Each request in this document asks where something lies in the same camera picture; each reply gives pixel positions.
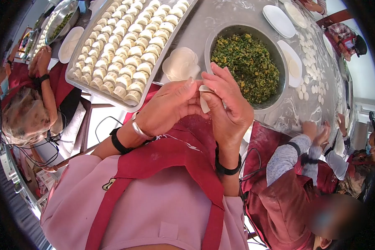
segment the pink shirt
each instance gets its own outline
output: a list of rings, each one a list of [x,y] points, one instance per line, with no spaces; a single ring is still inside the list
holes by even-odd
[[[53,247],[85,249],[90,227],[104,197],[102,186],[117,172],[119,156],[85,155],[70,160],[49,194],[40,225]],[[224,197],[220,250],[248,250],[240,197]],[[101,249],[169,244],[201,249],[211,201],[184,167],[170,167],[134,180],[115,205]]]

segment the elderly woman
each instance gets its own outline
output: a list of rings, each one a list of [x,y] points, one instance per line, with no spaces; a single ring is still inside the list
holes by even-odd
[[[165,84],[91,155],[69,162],[40,220],[55,248],[248,249],[239,148],[253,109],[227,68],[211,67],[203,81]],[[202,94],[210,115],[203,83],[216,93]],[[210,117],[214,136],[181,122],[205,127]]]
[[[71,121],[81,90],[65,82],[66,65],[57,63],[48,73],[50,58],[51,48],[43,47],[28,74],[11,73],[15,87],[1,102],[5,143],[16,146],[38,143],[58,135]]]

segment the embroidered logo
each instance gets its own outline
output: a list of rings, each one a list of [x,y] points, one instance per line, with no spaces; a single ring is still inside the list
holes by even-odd
[[[115,180],[116,180],[116,179],[111,178],[110,181],[109,181],[108,183],[106,183],[106,184],[103,185],[103,189],[104,189],[105,191],[109,190],[110,187],[112,186],[112,184],[115,182]]]

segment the plaid shirt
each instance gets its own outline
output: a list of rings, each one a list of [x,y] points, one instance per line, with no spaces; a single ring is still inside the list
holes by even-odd
[[[328,31],[332,36],[336,35],[341,41],[351,36],[355,36],[355,33],[349,27],[347,27],[347,25],[341,22],[329,26]],[[355,54],[354,48],[348,49],[347,51],[350,53],[350,55]]]

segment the metal bowl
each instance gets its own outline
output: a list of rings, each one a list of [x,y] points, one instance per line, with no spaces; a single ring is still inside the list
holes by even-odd
[[[254,108],[255,114],[267,114],[274,109],[276,109],[280,103],[282,102],[285,93],[287,92],[287,88],[289,86],[289,77],[288,76],[288,65],[286,63],[286,59],[282,54],[282,50],[280,47],[274,43],[267,35],[265,35],[262,31],[258,30],[257,28],[251,26],[249,23],[244,22],[228,22],[221,24],[209,35],[207,42],[205,43],[205,50],[204,50],[204,61],[205,67],[207,68],[207,72],[212,74],[212,70],[210,67],[210,58],[211,54],[215,48],[215,44],[217,39],[220,36],[232,36],[234,34],[246,34],[249,33],[253,36],[253,38],[260,39],[264,46],[270,52],[270,57],[272,62],[275,63],[276,68],[279,70],[279,83],[277,87],[277,93],[272,95],[268,100],[261,104],[252,104],[251,106]]]
[[[63,37],[67,35],[67,33],[71,30],[71,28],[75,25],[76,21],[79,17],[79,8],[78,8],[79,1],[77,0],[64,0],[62,1],[57,7],[53,10],[56,13],[56,16],[53,22],[50,24],[49,29],[47,30],[46,34],[46,45],[49,45],[55,41],[61,40]],[[58,35],[51,41],[48,39],[54,33],[57,26],[59,26],[62,21],[64,20],[65,16],[69,13],[72,13],[72,16],[68,23],[64,26],[62,31],[58,33]]]

